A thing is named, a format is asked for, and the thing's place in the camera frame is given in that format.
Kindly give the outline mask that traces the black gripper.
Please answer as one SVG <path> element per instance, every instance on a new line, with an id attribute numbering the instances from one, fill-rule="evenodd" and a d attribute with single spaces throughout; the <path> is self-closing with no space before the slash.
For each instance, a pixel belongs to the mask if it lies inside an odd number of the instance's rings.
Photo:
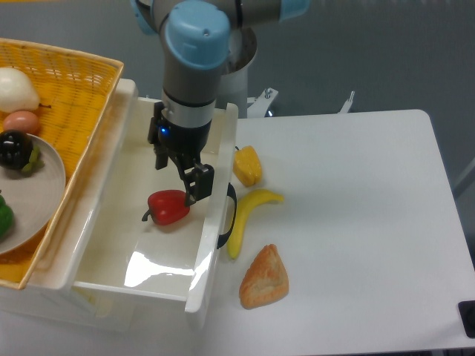
<path id="1" fill-rule="evenodd" d="M 154 103 L 153 116 L 148 129 L 148 143 L 154 146 L 155 169 L 168 165 L 168 159 L 177 166 L 185 186 L 185 206 L 209 197 L 212 193 L 214 169 L 200 161 L 211 123 L 196 128 L 174 124 L 166 117 L 163 102 Z"/>

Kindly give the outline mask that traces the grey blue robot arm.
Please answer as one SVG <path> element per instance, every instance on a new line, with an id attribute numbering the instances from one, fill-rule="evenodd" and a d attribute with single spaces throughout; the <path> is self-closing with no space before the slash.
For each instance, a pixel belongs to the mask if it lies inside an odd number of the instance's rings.
<path id="1" fill-rule="evenodd" d="M 164 55 L 162 99 L 148 132 L 155 168 L 172 161 L 185 186 L 185 206 L 212 193 L 214 169 L 201 162 L 222 76 L 237 53 L 231 37 L 267 22 L 303 15 L 308 1 L 132 1 L 144 33 L 156 33 Z"/>

